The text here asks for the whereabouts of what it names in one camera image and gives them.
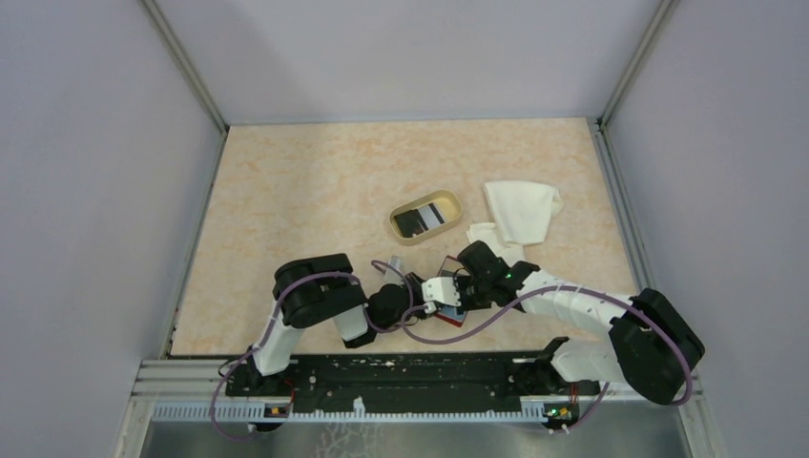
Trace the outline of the red leather card holder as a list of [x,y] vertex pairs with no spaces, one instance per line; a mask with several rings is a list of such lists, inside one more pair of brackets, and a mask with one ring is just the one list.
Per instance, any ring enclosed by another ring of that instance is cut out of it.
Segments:
[[[446,256],[444,258],[437,273],[437,277],[448,277],[454,280],[466,275],[466,269],[452,256]],[[450,305],[441,305],[436,312],[437,318],[456,327],[461,327],[464,324],[466,316],[467,313],[465,311],[461,311],[458,307]]]

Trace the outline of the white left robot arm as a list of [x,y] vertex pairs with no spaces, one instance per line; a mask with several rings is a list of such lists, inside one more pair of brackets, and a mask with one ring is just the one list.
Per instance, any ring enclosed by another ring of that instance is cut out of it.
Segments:
[[372,265],[391,274],[393,282],[370,296],[353,275],[345,253],[282,265],[274,275],[274,309],[263,335],[250,347],[251,386],[264,395],[279,392],[302,334],[317,324],[333,322],[347,348],[371,344],[379,334],[407,324],[405,311],[424,303],[425,280],[414,273],[406,275],[391,263],[374,261]]

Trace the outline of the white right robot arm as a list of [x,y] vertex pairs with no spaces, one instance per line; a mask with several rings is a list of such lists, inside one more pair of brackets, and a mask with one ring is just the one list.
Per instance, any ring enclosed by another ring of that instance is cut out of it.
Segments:
[[645,287],[634,295],[612,295],[564,281],[525,260],[507,263],[482,241],[457,259],[465,270],[463,304],[496,304],[505,311],[551,317],[594,336],[561,340],[538,365],[537,380],[547,392],[594,381],[627,384],[661,406],[682,406],[691,399],[693,371],[705,346],[661,292]]

